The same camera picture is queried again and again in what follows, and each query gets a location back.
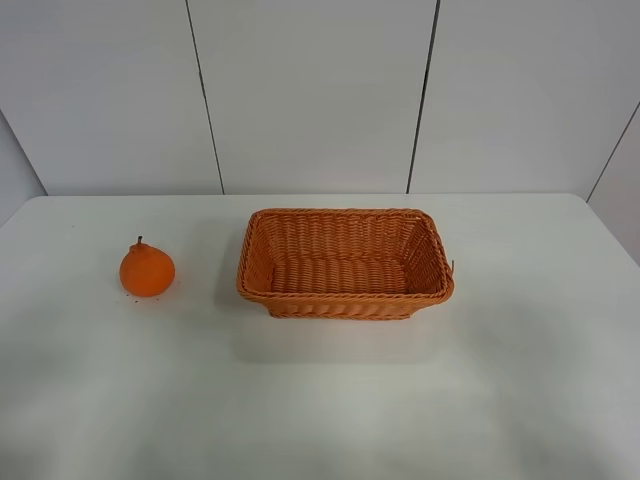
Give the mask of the orange with stem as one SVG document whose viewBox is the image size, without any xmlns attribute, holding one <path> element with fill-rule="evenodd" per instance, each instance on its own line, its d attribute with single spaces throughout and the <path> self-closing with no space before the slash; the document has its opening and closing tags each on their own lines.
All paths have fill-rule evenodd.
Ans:
<svg viewBox="0 0 640 480">
<path fill-rule="evenodd" d="M 124 290 L 136 297 L 155 297 L 173 283 L 176 268 L 164 251 L 137 238 L 129 247 L 119 267 L 119 279 Z"/>
</svg>

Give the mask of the orange wicker basket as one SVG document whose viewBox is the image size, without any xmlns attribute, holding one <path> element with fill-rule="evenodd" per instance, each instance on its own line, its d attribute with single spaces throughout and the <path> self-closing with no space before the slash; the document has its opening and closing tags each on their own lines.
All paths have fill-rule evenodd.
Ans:
<svg viewBox="0 0 640 480">
<path fill-rule="evenodd" d="M 236 287 L 277 318 L 402 320 L 446 302 L 454 279 L 420 210 L 274 208 L 250 217 Z"/>
</svg>

